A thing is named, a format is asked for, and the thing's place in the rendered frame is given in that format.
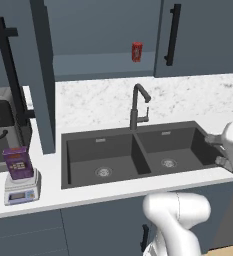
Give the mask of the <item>closed grey cabinet door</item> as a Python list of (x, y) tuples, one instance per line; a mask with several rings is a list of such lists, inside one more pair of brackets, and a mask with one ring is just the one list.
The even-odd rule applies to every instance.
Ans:
[[(175, 4), (181, 14), (172, 66), (166, 65)], [(162, 0), (154, 75), (233, 73), (233, 0)]]

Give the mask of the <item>grey base cabinet door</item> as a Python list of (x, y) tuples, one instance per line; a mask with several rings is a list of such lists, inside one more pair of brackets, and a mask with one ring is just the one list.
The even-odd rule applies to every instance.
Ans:
[[(205, 196), (211, 205), (210, 218), (192, 228), (203, 253), (211, 248), (224, 212), (233, 194), (233, 182), (190, 188), (190, 193)], [(142, 197), (120, 199), (66, 208), (61, 211), (70, 256), (142, 256), (140, 242), (143, 224), (155, 226), (142, 211)]]

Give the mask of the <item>open grey cabinet door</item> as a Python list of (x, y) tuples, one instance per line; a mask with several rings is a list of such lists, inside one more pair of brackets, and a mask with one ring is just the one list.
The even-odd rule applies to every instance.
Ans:
[[(55, 151), (55, 78), (48, 11), (44, 0), (0, 0), (19, 84), (30, 89), (42, 150)], [(0, 87), (9, 85), (0, 51)]]

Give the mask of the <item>purple cereal box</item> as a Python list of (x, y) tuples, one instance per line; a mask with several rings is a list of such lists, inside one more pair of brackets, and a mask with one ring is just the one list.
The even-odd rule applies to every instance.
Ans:
[(31, 178), (34, 175), (26, 146), (4, 149), (2, 155), (13, 180)]

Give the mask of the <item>white digital scale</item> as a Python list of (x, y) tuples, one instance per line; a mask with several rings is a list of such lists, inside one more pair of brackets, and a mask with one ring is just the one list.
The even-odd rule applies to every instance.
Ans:
[(34, 169), (31, 178), (13, 180), (8, 174), (5, 181), (4, 204), (16, 205), (36, 201), (40, 198), (41, 174)]

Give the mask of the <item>dark double sink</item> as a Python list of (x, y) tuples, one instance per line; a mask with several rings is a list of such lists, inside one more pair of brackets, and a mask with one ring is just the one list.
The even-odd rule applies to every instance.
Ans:
[(222, 147), (195, 121), (67, 133), (61, 187), (77, 188), (213, 168)]

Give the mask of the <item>dark grey tap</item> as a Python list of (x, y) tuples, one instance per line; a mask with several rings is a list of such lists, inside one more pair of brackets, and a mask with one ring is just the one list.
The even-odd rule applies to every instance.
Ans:
[(137, 83), (133, 88), (133, 100), (132, 100), (132, 108), (130, 112), (130, 129), (136, 130), (138, 123), (148, 122), (149, 121), (149, 110), (146, 110), (146, 115), (143, 117), (138, 116), (138, 93), (141, 93), (146, 103), (151, 101), (151, 96), (144, 89), (144, 87)]

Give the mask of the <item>red can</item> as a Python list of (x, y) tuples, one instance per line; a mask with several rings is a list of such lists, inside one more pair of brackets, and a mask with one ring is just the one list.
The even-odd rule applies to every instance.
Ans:
[(140, 62), (142, 55), (143, 44), (141, 42), (133, 42), (132, 43), (132, 61)]

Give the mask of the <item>grey drawer stack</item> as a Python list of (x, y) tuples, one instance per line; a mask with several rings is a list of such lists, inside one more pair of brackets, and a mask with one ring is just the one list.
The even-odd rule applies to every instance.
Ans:
[(61, 212), (1, 218), (0, 256), (68, 256)]

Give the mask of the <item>grey wall cabinet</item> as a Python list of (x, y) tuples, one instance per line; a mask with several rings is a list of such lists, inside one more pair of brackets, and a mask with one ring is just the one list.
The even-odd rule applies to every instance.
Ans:
[[(153, 74), (161, 0), (44, 0), (58, 81)], [(132, 43), (143, 44), (140, 62)]]

